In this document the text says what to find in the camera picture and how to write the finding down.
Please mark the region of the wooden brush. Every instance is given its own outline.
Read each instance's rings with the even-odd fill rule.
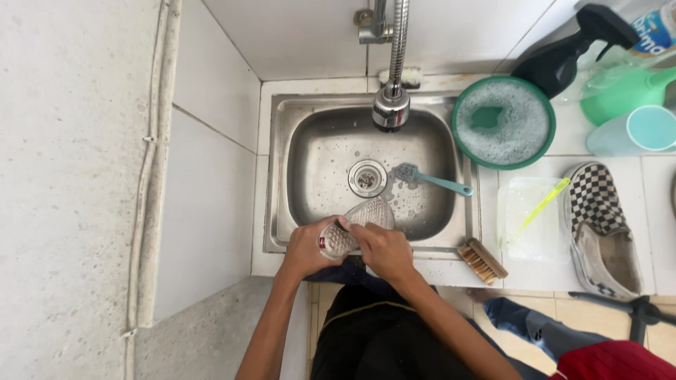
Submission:
[[[493,281],[504,279],[509,275],[496,258],[475,238],[467,241],[466,247],[458,248],[462,259],[486,283],[491,286]]]

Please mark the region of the light blue cup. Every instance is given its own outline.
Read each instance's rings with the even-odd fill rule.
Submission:
[[[597,157],[629,157],[676,151],[676,116],[660,105],[644,105],[598,127],[587,137]]]

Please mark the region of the person's foot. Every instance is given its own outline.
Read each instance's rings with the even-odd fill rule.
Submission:
[[[483,306],[486,301],[493,298],[493,295],[488,292],[486,289],[481,288],[470,288],[467,289],[467,296],[475,304]]]

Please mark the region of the hand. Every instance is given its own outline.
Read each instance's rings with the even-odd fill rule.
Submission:
[[[349,223],[344,217],[339,220],[359,242],[364,263],[380,278],[394,286],[416,272],[413,250],[403,232],[386,230],[373,223],[363,227]]]
[[[343,259],[329,260],[319,253],[319,234],[337,219],[338,216],[328,216],[308,226],[293,230],[280,271],[290,272],[293,277],[301,281],[320,269],[343,264]]]

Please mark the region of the red cloth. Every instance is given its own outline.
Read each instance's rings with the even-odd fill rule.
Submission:
[[[676,367],[633,341],[603,341],[561,356],[550,380],[676,379]]]

